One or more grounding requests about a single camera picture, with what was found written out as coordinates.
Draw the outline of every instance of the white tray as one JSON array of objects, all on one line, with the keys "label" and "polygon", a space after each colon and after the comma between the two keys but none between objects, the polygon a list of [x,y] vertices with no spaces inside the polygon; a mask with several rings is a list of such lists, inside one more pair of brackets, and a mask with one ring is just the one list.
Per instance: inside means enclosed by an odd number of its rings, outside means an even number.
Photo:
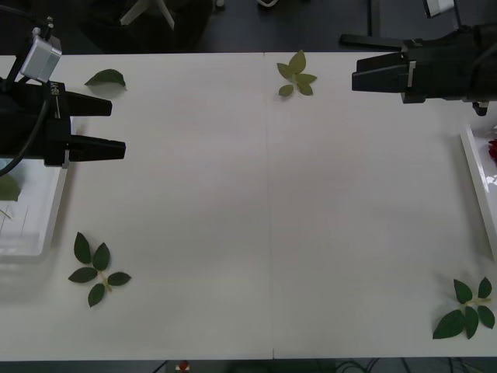
[{"label": "white tray", "polygon": [[0,261],[36,259],[50,248],[67,171],[23,160],[9,175],[21,187],[17,202],[0,201]]},{"label": "white tray", "polygon": [[488,154],[488,142],[496,138],[495,128],[476,131],[472,130],[470,125],[466,125],[461,132],[474,189],[495,258],[497,258],[497,165]]}]

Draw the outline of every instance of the leaf stem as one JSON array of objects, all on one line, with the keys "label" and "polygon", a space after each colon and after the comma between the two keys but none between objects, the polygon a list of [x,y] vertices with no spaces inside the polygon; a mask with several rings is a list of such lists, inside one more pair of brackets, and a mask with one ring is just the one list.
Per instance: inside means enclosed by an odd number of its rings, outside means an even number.
[{"label": "leaf stem", "polygon": [[99,275],[100,277],[102,278],[103,280],[103,286],[106,287],[107,291],[109,291],[109,293],[112,293],[112,288],[110,287],[109,285],[109,281],[106,279],[106,277],[103,275],[103,272],[101,270],[99,270]]},{"label": "leaf stem", "polygon": [[489,303],[491,301],[492,301],[491,298],[484,298],[484,299],[476,298],[476,299],[471,299],[470,301],[467,301],[466,303],[464,303],[463,305],[461,305],[459,307],[459,309],[464,309],[465,307],[467,307],[469,305],[483,305],[484,303]]},{"label": "leaf stem", "polygon": [[12,218],[10,216],[8,216],[6,212],[0,210],[0,214],[4,214],[8,219],[12,220]]}]

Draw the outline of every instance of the red object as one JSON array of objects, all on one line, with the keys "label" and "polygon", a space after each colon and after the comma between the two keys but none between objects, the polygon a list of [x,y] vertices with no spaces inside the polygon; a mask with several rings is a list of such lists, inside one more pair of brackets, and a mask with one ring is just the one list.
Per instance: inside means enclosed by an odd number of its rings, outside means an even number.
[{"label": "red object", "polygon": [[181,363],[179,363],[178,368],[181,373],[186,373],[187,369],[189,368],[188,361],[182,361]]},{"label": "red object", "polygon": [[494,162],[497,162],[497,140],[488,142],[488,153]]}]

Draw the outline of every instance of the floor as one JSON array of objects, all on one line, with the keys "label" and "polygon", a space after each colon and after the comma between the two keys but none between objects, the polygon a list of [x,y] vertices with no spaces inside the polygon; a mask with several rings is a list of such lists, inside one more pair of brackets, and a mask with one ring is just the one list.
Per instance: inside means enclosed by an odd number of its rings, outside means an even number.
[{"label": "floor", "polygon": [[[338,367],[343,361],[326,360],[281,360],[281,361],[191,361],[190,373],[343,373],[347,365]],[[357,359],[356,363],[367,367],[371,359]],[[452,360],[452,371],[467,373],[490,373],[497,368],[497,358],[463,359],[461,366]],[[165,366],[161,361],[80,361],[80,362],[33,362],[1,363],[2,373],[174,373],[179,361],[170,361]],[[371,373],[450,373],[447,358],[380,359]],[[350,370],[360,373],[359,369]]]},{"label": "floor", "polygon": [[[103,50],[78,26],[78,17],[92,0],[2,0],[26,4],[33,14],[53,16],[65,54],[100,54]],[[383,37],[437,38],[454,30],[450,12],[427,19],[422,0],[379,0]],[[134,0],[127,0],[129,6]],[[459,0],[464,23],[497,22],[495,0]],[[280,0],[270,10],[255,0],[226,0],[215,11],[192,52],[340,51],[342,33],[366,34],[367,0]],[[161,16],[142,16],[133,24],[127,53],[168,53],[170,29]],[[0,54],[14,54],[31,30],[23,19],[0,14]],[[123,53],[121,50],[107,53]]]}]

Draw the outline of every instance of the black floor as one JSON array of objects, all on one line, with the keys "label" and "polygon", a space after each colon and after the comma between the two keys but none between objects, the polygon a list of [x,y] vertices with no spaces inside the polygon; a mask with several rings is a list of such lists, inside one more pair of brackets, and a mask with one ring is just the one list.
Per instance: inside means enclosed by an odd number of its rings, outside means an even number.
[{"label": "black floor", "polygon": [[[280,0],[271,10],[261,9],[255,0],[225,1],[225,10],[214,12],[199,43],[190,51],[340,51],[342,33],[367,33],[367,0]],[[122,46],[103,47],[99,38],[105,33],[83,33],[78,23],[85,2],[0,0],[0,4],[27,4],[39,17],[53,16],[56,35],[61,39],[65,54],[173,51],[171,30],[161,16],[142,16],[130,26],[132,36],[129,40],[124,37]],[[460,0],[459,3],[461,18],[466,24],[497,23],[497,0]],[[22,19],[0,14],[0,54],[14,54],[31,28]],[[427,19],[422,0],[380,0],[383,37],[432,39],[452,30],[452,14]]]}]

